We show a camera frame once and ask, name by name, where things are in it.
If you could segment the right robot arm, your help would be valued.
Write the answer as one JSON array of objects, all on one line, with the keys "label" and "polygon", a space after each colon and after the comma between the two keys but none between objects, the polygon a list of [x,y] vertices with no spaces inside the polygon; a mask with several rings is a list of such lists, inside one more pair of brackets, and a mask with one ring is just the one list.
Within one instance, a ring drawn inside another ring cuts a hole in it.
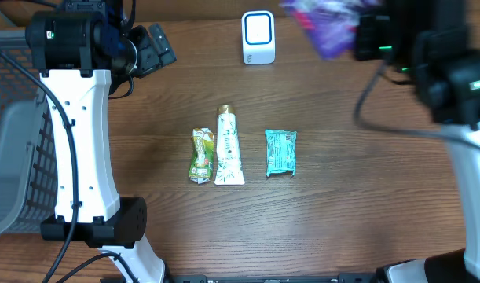
[{"label": "right robot arm", "polygon": [[480,282],[480,50],[470,44],[464,0],[384,1],[358,17],[354,56],[378,60],[407,75],[416,98],[439,130],[407,130],[370,123],[363,129],[443,141],[452,161],[466,245],[426,259],[380,267],[374,282]]}]

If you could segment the green tea box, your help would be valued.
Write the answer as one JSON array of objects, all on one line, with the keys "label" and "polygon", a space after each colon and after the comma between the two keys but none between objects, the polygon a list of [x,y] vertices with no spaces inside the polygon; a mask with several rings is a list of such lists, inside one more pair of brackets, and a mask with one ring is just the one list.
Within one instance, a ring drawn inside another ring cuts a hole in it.
[{"label": "green tea box", "polygon": [[197,184],[209,182],[214,171],[214,134],[209,128],[192,131],[193,153],[189,178]]}]

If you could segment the white cream tube gold cap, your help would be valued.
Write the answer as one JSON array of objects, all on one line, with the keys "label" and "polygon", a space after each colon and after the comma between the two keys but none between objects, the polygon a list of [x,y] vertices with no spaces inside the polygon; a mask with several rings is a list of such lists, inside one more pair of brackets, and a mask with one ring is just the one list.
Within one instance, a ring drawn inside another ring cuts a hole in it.
[{"label": "white cream tube gold cap", "polygon": [[220,105],[217,116],[218,168],[214,184],[217,186],[242,186],[245,184],[236,114],[231,105]]}]

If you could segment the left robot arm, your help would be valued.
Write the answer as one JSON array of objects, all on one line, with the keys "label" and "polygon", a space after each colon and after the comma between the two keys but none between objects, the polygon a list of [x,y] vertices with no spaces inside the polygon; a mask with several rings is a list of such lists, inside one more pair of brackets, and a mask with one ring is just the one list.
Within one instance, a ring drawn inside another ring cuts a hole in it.
[{"label": "left robot arm", "polygon": [[57,200],[40,234],[97,249],[124,282],[169,282],[167,265],[145,236],[145,200],[120,196],[112,174],[109,101],[120,85],[176,60],[160,26],[137,26],[134,18],[120,1],[65,1],[35,13],[26,27],[57,162]]}]

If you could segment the red purple snack packet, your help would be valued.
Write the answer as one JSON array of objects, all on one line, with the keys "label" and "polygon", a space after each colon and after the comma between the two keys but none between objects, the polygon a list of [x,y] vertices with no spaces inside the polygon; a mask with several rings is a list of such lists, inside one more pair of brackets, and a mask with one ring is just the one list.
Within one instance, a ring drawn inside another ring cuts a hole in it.
[{"label": "red purple snack packet", "polygon": [[325,60],[353,49],[361,12],[381,0],[283,0],[280,6],[304,30]]}]

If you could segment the teal wet wipes packet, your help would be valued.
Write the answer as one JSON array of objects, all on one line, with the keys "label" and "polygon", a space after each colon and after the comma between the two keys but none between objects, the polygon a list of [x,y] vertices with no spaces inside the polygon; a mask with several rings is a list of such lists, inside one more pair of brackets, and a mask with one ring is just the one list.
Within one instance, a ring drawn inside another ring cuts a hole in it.
[{"label": "teal wet wipes packet", "polygon": [[296,172],[295,143],[296,131],[265,130],[266,136],[266,176]]}]

